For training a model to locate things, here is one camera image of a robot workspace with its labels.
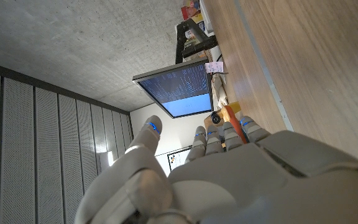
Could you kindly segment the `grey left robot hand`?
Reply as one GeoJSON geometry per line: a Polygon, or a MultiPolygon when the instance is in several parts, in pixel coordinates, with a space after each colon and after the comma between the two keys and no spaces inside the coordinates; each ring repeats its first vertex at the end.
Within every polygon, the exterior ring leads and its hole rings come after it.
{"type": "Polygon", "coordinates": [[[76,223],[358,223],[358,159],[253,119],[220,136],[198,127],[185,163],[164,173],[149,117],[126,153],[94,179],[76,223]]]}

